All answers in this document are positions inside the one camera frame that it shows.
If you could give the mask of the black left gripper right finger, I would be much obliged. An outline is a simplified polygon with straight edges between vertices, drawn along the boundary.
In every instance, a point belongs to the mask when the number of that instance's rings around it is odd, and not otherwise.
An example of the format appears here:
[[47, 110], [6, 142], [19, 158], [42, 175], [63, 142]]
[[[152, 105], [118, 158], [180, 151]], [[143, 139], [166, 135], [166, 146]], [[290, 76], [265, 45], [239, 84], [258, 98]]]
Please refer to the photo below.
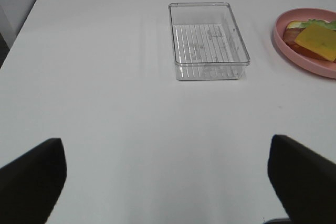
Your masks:
[[335, 163], [286, 135], [274, 135], [267, 174], [292, 223], [335, 223]]

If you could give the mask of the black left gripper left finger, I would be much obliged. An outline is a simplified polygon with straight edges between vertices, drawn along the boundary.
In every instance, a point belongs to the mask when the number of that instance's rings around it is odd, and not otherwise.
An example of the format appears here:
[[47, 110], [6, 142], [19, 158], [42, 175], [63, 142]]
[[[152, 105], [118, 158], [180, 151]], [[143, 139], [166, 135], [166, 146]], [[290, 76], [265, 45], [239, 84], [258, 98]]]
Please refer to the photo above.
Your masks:
[[46, 223], [67, 177], [61, 139], [50, 138], [1, 168], [1, 223]]

